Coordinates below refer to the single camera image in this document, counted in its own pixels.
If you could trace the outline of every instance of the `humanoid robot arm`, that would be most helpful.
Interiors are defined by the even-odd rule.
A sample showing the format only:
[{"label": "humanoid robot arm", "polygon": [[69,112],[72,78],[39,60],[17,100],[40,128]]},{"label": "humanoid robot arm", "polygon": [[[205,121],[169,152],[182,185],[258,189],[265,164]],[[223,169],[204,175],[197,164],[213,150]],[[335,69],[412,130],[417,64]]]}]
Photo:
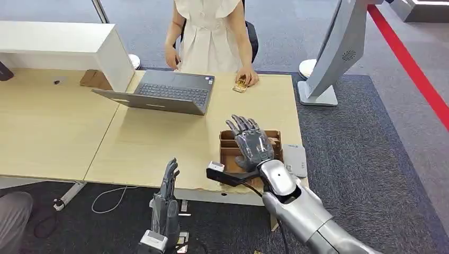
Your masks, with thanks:
[{"label": "humanoid robot arm", "polygon": [[313,253],[380,253],[335,223],[320,198],[293,180],[282,162],[270,160],[259,168],[271,189],[262,195],[265,207]]},{"label": "humanoid robot arm", "polygon": [[207,177],[231,186],[260,176],[264,182],[262,200],[269,212],[287,226],[313,253],[380,253],[361,243],[337,223],[320,198],[290,175],[284,164],[274,160],[273,148],[263,130],[252,119],[233,115],[236,127],[226,121],[242,153],[236,163],[246,173],[233,174],[210,166]]}]

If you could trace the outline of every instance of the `white device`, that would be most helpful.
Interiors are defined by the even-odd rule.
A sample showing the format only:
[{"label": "white device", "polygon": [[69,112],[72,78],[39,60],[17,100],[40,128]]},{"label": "white device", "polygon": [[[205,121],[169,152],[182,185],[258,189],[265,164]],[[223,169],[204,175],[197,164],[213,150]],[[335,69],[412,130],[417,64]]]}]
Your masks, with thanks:
[{"label": "white device", "polygon": [[284,164],[287,171],[296,177],[307,177],[306,150],[300,144],[282,144]]},{"label": "white device", "polygon": [[336,106],[333,84],[363,55],[368,4],[383,0],[339,0],[317,59],[303,61],[298,82],[304,105]]},{"label": "white device", "polygon": [[162,254],[167,247],[168,238],[147,230],[139,242],[139,253]]}]

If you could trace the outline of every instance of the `speaker grille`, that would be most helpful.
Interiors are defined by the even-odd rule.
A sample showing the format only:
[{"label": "speaker grille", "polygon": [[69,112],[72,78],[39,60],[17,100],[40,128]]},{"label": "speaker grille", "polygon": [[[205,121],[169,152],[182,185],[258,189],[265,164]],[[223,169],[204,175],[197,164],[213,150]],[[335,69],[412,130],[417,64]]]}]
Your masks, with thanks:
[{"label": "speaker grille", "polygon": [[344,61],[349,61],[355,58],[356,52],[354,50],[348,50],[342,55]]}]

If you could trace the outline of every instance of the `woman's arm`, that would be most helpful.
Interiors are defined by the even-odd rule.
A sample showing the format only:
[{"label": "woman's arm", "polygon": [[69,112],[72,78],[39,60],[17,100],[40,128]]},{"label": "woman's arm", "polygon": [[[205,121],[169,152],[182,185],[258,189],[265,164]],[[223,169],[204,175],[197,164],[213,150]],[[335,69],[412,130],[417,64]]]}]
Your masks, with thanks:
[{"label": "woman's arm", "polygon": [[170,22],[170,26],[168,27],[167,37],[165,38],[165,61],[167,64],[173,68],[177,69],[176,61],[180,62],[181,58],[179,57],[176,49],[173,48],[173,44],[176,43],[179,35],[181,34],[182,26],[184,24],[185,18],[182,17],[178,10],[176,9],[176,3],[173,0],[173,18]]},{"label": "woman's arm", "polygon": [[245,84],[248,86],[252,86],[259,81],[259,77],[257,73],[254,72],[251,65],[251,60],[253,58],[253,49],[251,47],[251,43],[249,42],[248,33],[246,32],[245,15],[243,3],[241,1],[237,4],[237,7],[228,15],[227,19],[229,27],[236,37],[240,60],[243,65],[242,68],[237,72],[236,81],[241,76],[245,76]]}]

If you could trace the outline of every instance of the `person's leg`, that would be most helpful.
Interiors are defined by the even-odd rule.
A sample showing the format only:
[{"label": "person's leg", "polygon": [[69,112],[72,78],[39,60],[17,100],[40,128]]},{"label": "person's leg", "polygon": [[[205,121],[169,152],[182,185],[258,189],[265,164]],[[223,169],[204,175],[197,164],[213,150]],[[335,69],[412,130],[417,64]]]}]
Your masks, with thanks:
[{"label": "person's leg", "polygon": [[17,254],[23,231],[33,208],[33,198],[25,192],[0,197],[0,253]]}]

